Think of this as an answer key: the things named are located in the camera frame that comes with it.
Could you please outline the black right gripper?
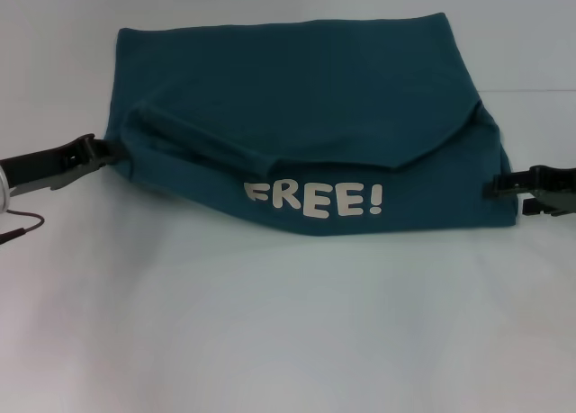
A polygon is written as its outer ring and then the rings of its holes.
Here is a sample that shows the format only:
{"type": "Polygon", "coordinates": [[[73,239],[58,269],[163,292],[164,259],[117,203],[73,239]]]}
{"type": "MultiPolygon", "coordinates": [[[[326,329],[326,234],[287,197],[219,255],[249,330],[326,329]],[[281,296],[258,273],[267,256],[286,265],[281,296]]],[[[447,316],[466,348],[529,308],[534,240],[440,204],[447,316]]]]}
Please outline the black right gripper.
{"type": "Polygon", "coordinates": [[[522,202],[524,216],[552,217],[575,213],[575,169],[532,166],[528,170],[495,175],[482,187],[482,198],[495,200],[532,194],[522,202]]]}

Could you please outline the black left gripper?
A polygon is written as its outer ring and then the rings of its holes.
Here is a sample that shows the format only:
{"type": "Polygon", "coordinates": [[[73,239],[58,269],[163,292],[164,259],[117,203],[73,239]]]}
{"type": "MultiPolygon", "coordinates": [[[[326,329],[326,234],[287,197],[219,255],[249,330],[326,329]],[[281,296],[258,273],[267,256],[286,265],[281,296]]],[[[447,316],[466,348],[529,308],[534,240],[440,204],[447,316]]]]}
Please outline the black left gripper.
{"type": "Polygon", "coordinates": [[[2,159],[1,168],[11,192],[54,191],[103,166],[129,160],[120,141],[88,134],[58,148],[2,159]]]}

